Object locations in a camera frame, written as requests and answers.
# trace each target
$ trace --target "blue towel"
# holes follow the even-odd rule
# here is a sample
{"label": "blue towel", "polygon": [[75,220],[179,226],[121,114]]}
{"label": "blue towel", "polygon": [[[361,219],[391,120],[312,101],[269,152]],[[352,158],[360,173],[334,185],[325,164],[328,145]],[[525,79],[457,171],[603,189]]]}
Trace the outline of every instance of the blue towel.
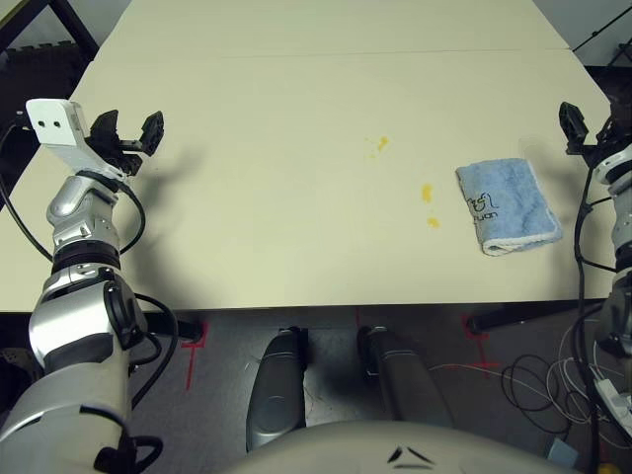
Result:
{"label": "blue towel", "polygon": [[487,255],[526,250],[562,238],[528,161],[483,161],[458,168],[461,190]]}

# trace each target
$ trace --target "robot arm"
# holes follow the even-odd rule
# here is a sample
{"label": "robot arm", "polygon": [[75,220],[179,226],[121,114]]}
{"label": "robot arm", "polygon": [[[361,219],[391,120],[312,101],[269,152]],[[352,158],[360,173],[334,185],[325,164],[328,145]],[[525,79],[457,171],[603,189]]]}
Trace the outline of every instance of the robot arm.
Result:
{"label": "robot arm", "polygon": [[[569,140],[567,153],[583,156],[593,179],[608,186],[614,203],[615,276],[612,291],[597,315],[595,339],[604,351],[624,360],[628,393],[618,393],[608,379],[593,383],[602,408],[632,439],[632,107],[611,106],[611,116],[597,134],[596,145],[584,145],[588,129],[577,107],[563,103],[560,124]],[[587,206],[584,212],[591,210]]]}
{"label": "robot arm", "polygon": [[143,127],[149,132],[140,140],[120,142],[116,111],[98,120],[94,139],[85,136],[77,104],[33,100],[27,110],[39,141],[76,175],[46,213],[54,228],[52,272],[29,327],[44,377],[20,398],[3,427],[3,472],[140,472],[148,462],[137,463],[136,448],[151,444],[155,457],[161,443],[132,438],[126,427],[128,350],[142,341],[147,322],[119,273],[112,216],[117,192],[142,163],[123,150],[153,153],[162,138],[162,115],[148,119]]}

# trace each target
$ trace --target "white wall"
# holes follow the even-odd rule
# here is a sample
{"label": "white wall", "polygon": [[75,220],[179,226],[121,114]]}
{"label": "white wall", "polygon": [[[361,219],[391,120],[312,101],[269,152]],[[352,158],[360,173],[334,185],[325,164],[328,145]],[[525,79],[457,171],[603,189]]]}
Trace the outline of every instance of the white wall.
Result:
{"label": "white wall", "polygon": [[[130,0],[69,0],[72,8],[90,34],[102,44],[112,32]],[[0,0],[0,17],[4,17],[18,0]],[[31,24],[11,43],[11,47],[34,45],[42,42],[71,40],[49,7],[44,8]]]}
{"label": "white wall", "polygon": [[[101,44],[131,0],[69,1],[97,43]],[[533,0],[533,2],[571,48],[580,44],[591,35],[591,32],[601,28],[632,4],[632,0]],[[18,0],[0,0],[0,17],[3,17],[16,3]],[[605,65],[616,52],[616,46],[621,42],[627,42],[630,36],[632,36],[632,12],[582,47],[577,52],[578,58],[585,65]],[[18,36],[12,43],[12,47],[61,40],[70,40],[70,35],[50,9],[46,8]],[[617,65],[630,65],[630,62],[623,58]]]}
{"label": "white wall", "polygon": [[[571,48],[578,46],[592,32],[599,30],[632,5],[631,0],[533,0]],[[604,66],[617,51],[617,45],[632,37],[632,12],[608,27],[602,34],[582,46],[576,55],[586,66]],[[619,59],[616,65],[630,66]]]}

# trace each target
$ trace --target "white cable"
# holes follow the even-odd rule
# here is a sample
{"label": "white cable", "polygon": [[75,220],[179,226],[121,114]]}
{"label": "white cable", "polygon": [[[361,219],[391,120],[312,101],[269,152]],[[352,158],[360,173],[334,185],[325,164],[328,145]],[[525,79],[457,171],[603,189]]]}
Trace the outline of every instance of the white cable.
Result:
{"label": "white cable", "polygon": [[580,386],[579,386],[579,385],[577,385],[577,384],[575,383],[575,381],[574,381],[574,380],[571,378],[571,376],[569,375],[568,369],[566,368],[566,364],[567,364],[569,361],[575,361],[575,360],[574,360],[573,358],[571,358],[571,357],[570,357],[570,358],[565,358],[565,359],[563,360],[562,367],[564,368],[564,375],[566,375],[566,379],[567,379],[567,380],[568,380],[568,382],[571,384],[571,386],[572,386],[575,390],[577,390],[578,392],[580,392],[580,393],[582,394],[582,396],[588,400],[588,399],[589,399],[588,395],[587,395],[586,393],[584,393],[584,391],[580,388]]}
{"label": "white cable", "polygon": [[594,362],[594,369],[596,370],[597,375],[599,375],[601,380],[603,380],[605,376],[603,375],[603,372],[601,372],[599,364],[596,362],[596,341],[592,344],[592,361]]}
{"label": "white cable", "polygon": [[[587,320],[585,320],[585,323],[598,323],[598,322],[599,321],[597,319],[587,319]],[[560,347],[558,348],[558,351],[557,351],[557,359],[558,359],[558,361],[562,359],[562,350],[564,349],[564,342],[566,341],[566,337],[569,335],[569,333],[573,329],[573,326],[575,326],[575,323],[573,323],[571,326],[569,326],[569,328],[562,335],[562,339],[560,341]],[[566,381],[566,378],[565,378],[564,373],[563,373],[563,367],[561,365],[560,365],[560,368],[559,368],[559,372],[560,372],[560,378],[562,379],[562,383],[564,384],[564,388],[566,388],[567,392],[570,392],[571,389],[569,387],[569,384]],[[580,413],[583,413],[584,410],[582,410],[582,408],[577,403],[575,398],[571,397],[571,400],[573,401],[573,404],[575,405],[575,408],[577,408],[577,410]]]}
{"label": "white cable", "polygon": [[[578,425],[583,425],[583,424],[585,424],[585,423],[589,423],[589,422],[590,422],[590,417],[588,417],[586,420],[583,420],[583,419],[579,419],[579,418],[577,418],[577,417],[573,416],[573,415],[572,415],[572,414],[570,414],[570,413],[565,412],[565,411],[564,411],[564,409],[563,409],[562,407],[560,407],[560,406],[557,404],[557,402],[553,399],[553,397],[551,396],[551,394],[550,394],[550,388],[549,388],[549,386],[548,386],[548,381],[549,381],[550,374],[551,374],[551,371],[552,371],[553,366],[554,366],[554,365],[558,365],[558,364],[563,364],[565,361],[569,361],[569,360],[573,360],[573,358],[572,358],[572,357],[568,357],[568,358],[566,358],[566,359],[557,360],[556,362],[554,362],[553,364],[551,364],[551,366],[549,367],[549,370],[548,370],[548,371],[547,371],[547,373],[546,373],[546,377],[547,377],[547,378],[546,378],[546,382],[547,382],[547,385],[546,385],[546,390],[547,390],[547,392],[548,392],[548,395],[545,395],[544,393],[542,393],[542,392],[540,392],[539,390],[537,390],[537,389],[533,388],[532,386],[530,386],[528,383],[523,382],[523,381],[521,381],[521,380],[518,380],[518,379],[516,379],[515,377],[513,377],[513,382],[515,382],[515,383],[517,383],[517,384],[519,384],[519,385],[522,385],[523,387],[525,387],[525,388],[529,389],[529,390],[530,390],[530,391],[532,391],[533,393],[535,393],[535,394],[539,395],[540,397],[544,398],[545,400],[548,400],[549,402],[551,402],[551,403],[553,404],[553,406],[554,406],[554,407],[558,410],[558,412],[559,412],[559,413],[560,413],[560,414],[561,414],[564,418],[566,418],[567,420],[571,421],[572,423],[576,423],[576,424],[578,424]],[[475,367],[475,366],[473,366],[473,365],[467,365],[467,364],[465,364],[465,363],[442,363],[442,364],[439,364],[439,365],[435,365],[435,366],[433,366],[433,367],[430,367],[430,368],[428,369],[428,371],[433,371],[433,370],[437,370],[437,369],[439,369],[439,368],[448,368],[448,367],[468,368],[468,369],[470,369],[470,370],[476,370],[476,371],[478,371],[478,372],[491,373],[492,375],[496,375],[497,377],[506,378],[506,379],[508,379],[508,380],[511,380],[511,379],[512,379],[512,378],[511,378],[511,377],[509,377],[508,375],[504,375],[504,374],[502,374],[502,373],[495,372],[494,370],[488,370],[488,369],[486,369],[486,368]],[[616,372],[615,370],[610,370],[610,369],[608,369],[608,371],[611,371],[611,372],[613,372],[613,373],[616,373],[617,375],[621,375],[621,376],[623,376],[623,374],[621,374],[621,373],[619,373],[619,372]],[[579,405],[577,405],[577,406],[578,406],[578,410],[580,411],[580,413],[582,413],[582,415],[586,416],[586,414],[584,413],[584,411],[583,411],[581,408],[579,408]],[[609,445],[611,445],[612,447],[616,447],[617,449],[632,449],[632,445],[623,446],[623,445],[617,444],[617,443],[615,443],[614,441],[610,440],[608,437],[606,437],[603,433],[599,433],[599,437],[600,437],[601,439],[603,439],[605,442],[607,442]]]}

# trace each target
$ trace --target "white table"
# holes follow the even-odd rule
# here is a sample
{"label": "white table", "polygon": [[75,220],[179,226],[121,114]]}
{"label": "white table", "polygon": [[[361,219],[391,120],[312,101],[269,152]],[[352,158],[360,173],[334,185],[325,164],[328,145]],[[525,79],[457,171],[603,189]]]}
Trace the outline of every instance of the white table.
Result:
{"label": "white table", "polygon": [[[596,132],[609,109],[527,0],[134,0],[72,99],[87,121],[119,109],[125,138],[164,113],[133,182],[146,234],[122,267],[174,308],[577,297],[586,166],[566,156],[557,112],[580,106]],[[505,157],[531,161],[564,238],[492,258],[454,170]],[[13,192],[46,243],[67,174],[41,149]],[[613,214],[585,227],[587,257],[606,264]],[[126,240],[132,206],[117,218]],[[2,308],[31,310],[49,264],[5,211],[0,235]],[[587,270],[587,297],[610,279]]]}

